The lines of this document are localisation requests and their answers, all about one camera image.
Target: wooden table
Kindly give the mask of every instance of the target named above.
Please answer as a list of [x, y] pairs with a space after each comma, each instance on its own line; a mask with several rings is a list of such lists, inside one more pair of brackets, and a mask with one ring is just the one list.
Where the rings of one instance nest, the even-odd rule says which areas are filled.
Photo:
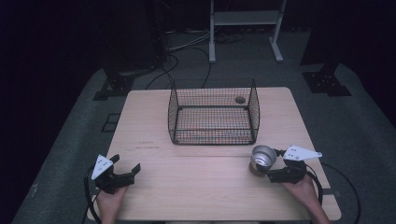
[[[115, 174], [135, 177], [119, 219], [166, 221], [307, 220], [305, 209], [279, 184], [249, 169], [257, 145], [314, 149], [300, 112], [287, 88], [258, 88], [261, 120], [252, 146], [176, 146], [167, 130], [170, 91], [131, 91], [107, 157], [120, 154]], [[306, 161], [324, 189], [329, 182], [318, 159]], [[272, 169], [284, 167], [279, 158]], [[331, 220], [341, 217], [333, 195], [323, 208]]]

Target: robotic hand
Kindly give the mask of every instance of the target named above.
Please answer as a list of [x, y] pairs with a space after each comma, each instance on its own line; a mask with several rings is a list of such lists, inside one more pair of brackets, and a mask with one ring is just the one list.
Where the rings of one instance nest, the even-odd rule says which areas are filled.
[[97, 188], [106, 193], [114, 194], [116, 189], [134, 184], [134, 176], [140, 171], [140, 163], [132, 169], [131, 173], [116, 175], [113, 173], [113, 164], [119, 159], [119, 155], [115, 155], [110, 160], [101, 155], [98, 156], [92, 173], [92, 180], [94, 180]]
[[298, 183], [307, 174], [304, 160], [322, 156], [320, 152], [297, 146], [290, 146], [286, 151], [277, 149], [274, 149], [274, 151], [278, 157], [283, 157], [283, 162], [285, 162], [286, 166], [279, 170], [270, 170], [267, 172], [271, 183]]

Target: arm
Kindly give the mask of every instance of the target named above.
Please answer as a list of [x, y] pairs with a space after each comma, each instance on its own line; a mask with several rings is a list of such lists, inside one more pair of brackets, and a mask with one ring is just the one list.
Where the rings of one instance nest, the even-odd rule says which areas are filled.
[[311, 177], [305, 175], [297, 184], [281, 183], [308, 211], [314, 224], [331, 223], [317, 198]]
[[117, 214], [120, 211], [121, 202], [128, 187], [117, 189], [114, 194], [108, 194], [104, 191], [98, 194], [96, 200], [102, 217], [102, 224], [116, 223]]

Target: wire cage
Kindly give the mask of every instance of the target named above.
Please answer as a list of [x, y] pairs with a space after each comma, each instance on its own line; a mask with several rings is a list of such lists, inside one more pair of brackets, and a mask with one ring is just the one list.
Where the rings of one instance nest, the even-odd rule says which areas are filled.
[[172, 82], [168, 130], [176, 145], [252, 145], [259, 125], [254, 79]]

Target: metal cup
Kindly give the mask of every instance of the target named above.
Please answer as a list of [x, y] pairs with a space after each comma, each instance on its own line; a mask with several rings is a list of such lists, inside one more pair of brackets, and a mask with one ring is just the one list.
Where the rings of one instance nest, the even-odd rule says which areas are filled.
[[249, 169], [254, 175], [264, 176], [276, 162], [275, 151], [268, 146], [256, 146], [250, 157]]

